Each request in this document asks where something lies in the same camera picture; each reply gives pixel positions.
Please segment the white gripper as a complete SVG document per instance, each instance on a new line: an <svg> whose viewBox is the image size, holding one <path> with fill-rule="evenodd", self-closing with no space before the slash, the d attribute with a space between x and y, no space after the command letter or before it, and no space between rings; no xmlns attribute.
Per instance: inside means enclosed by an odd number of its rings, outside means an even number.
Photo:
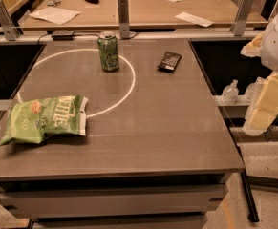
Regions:
<svg viewBox="0 0 278 229"><path fill-rule="evenodd" d="M241 55L260 57L264 66L278 71L278 13L259 33L242 47ZM247 131L265 131L278 115L278 72L255 85L246 112Z"/></svg>

